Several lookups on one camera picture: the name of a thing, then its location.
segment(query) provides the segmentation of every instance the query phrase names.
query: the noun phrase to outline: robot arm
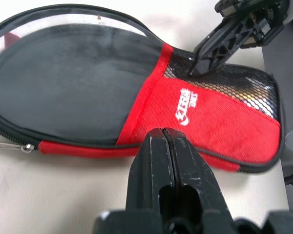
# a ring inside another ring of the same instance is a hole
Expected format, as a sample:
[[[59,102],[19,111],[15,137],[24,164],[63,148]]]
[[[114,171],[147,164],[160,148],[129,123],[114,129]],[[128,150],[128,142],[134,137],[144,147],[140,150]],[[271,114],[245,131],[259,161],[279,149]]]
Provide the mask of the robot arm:
[[[191,76],[213,71],[239,48],[269,44],[293,19],[293,0],[221,0],[215,11],[224,19],[195,48]]]

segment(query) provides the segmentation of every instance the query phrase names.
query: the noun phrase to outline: zipper pull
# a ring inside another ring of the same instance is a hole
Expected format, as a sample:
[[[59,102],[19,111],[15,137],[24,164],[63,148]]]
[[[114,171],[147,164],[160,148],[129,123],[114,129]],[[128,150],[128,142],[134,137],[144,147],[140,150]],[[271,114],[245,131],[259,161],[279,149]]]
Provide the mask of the zipper pull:
[[[22,152],[28,154],[28,153],[31,153],[35,149],[35,146],[32,144],[17,145],[17,144],[9,144],[9,143],[0,142],[0,148],[11,149],[11,150],[21,150]]]

